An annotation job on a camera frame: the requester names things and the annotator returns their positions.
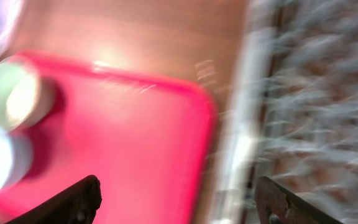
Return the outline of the green bowl with rice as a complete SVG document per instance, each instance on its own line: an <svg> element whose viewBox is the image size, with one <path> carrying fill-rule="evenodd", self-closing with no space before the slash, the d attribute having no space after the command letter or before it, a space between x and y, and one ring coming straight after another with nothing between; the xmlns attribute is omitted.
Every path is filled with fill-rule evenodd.
<svg viewBox="0 0 358 224"><path fill-rule="evenodd" d="M0 126L8 131L37 124L52 110L56 99L53 79L28 58L0 62Z"/></svg>

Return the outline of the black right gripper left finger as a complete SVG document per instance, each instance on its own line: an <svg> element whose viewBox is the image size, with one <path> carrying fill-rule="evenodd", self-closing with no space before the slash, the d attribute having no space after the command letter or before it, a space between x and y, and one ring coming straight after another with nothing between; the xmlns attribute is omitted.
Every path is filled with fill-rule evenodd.
<svg viewBox="0 0 358 224"><path fill-rule="evenodd" d="M89 175L7 224L92 224L101 202L101 183Z"/></svg>

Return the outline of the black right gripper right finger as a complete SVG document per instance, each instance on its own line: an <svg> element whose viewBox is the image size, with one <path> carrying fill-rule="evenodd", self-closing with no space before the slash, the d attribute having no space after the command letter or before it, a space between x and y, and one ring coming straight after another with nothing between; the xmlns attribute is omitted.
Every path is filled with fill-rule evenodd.
<svg viewBox="0 0 358 224"><path fill-rule="evenodd" d="M258 178L254 198L261 224L342 224L266 176Z"/></svg>

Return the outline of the light blue bowl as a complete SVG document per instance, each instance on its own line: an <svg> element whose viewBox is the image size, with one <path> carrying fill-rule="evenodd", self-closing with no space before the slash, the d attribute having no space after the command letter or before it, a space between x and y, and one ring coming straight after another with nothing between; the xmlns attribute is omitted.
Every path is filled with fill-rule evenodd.
<svg viewBox="0 0 358 224"><path fill-rule="evenodd" d="M33 161L30 139L0 126L0 190L18 183L30 171Z"/></svg>

